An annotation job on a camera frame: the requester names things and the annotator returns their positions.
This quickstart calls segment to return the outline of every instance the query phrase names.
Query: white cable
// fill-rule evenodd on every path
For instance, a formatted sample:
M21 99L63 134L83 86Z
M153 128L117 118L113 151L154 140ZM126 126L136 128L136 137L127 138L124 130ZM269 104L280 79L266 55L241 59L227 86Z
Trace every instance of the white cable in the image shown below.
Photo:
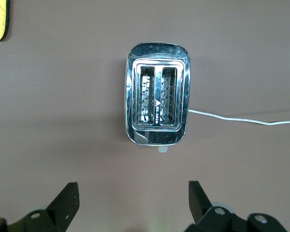
M211 117L216 117L219 119L223 120L229 120L229 121L242 121L242 122L252 122L252 123L257 123L257 124L262 124L262 125L267 125L267 126L273 126L273 125L278 125L278 124L287 124L290 123L290 121L279 121L279 122L261 122L257 120L252 120L252 119L245 119L245 118L232 118L232 117L222 117L210 113L205 113L201 111L196 111L196 110L190 110L189 112L195 113L195 114L200 114L200 115L206 115L206 116L211 116Z

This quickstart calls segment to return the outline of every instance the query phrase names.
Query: screw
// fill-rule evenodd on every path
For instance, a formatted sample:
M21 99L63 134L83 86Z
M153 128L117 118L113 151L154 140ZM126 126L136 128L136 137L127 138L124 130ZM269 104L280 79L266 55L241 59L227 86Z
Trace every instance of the screw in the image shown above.
M215 212L218 215L225 215L226 214L226 212L224 212L224 210L222 208L216 208Z
M40 213L34 213L30 216L31 219L36 219L40 216L41 214Z
M256 219L258 222L262 223L262 224L266 224L266 223L267 223L266 218L263 217L262 215L256 215L256 216L255 216L255 219Z

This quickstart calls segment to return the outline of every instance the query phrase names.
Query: table surface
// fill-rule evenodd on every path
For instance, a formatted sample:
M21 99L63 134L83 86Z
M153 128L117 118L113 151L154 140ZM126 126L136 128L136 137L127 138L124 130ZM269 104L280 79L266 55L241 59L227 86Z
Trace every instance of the table surface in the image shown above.
M167 153L129 140L126 58L152 41L189 52L190 109L290 120L290 1L12 1L0 42L0 217L13 223L77 181L68 232L182 232L198 180L238 216L270 214L290 231L290 124L190 113Z

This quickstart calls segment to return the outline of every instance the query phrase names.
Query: bolt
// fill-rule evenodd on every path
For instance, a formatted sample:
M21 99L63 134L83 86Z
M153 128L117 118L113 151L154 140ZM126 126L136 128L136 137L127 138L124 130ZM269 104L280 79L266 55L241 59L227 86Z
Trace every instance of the bolt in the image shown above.
M224 212L224 210L222 208L216 208L215 212L218 215L225 215L226 214L226 212Z
M256 219L258 222L262 223L262 224L266 224L266 223L267 223L266 218L263 217L262 215L256 215L256 216L255 216L255 219Z
M31 219L36 219L40 216L41 214L40 213L34 213L30 216Z

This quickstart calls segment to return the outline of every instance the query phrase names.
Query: power cord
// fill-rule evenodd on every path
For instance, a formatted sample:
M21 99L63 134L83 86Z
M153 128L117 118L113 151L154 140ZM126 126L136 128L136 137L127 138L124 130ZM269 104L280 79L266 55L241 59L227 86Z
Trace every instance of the power cord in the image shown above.
M246 118L222 117L222 116L218 116L218 115L214 115L214 114L210 114L210 113L205 113L205 112L201 112L201 111L196 111L196 110L190 110L190 109L188 111L192 112L192 113L195 113L195 114L216 117L216 118L223 119L223 120L228 120L228 121L251 122L251 123L257 123L257 124L262 124L262 125L266 125L266 126L273 126L273 125L278 125L278 124L290 123L290 121L261 122L261 121L257 121L257 120L246 119Z

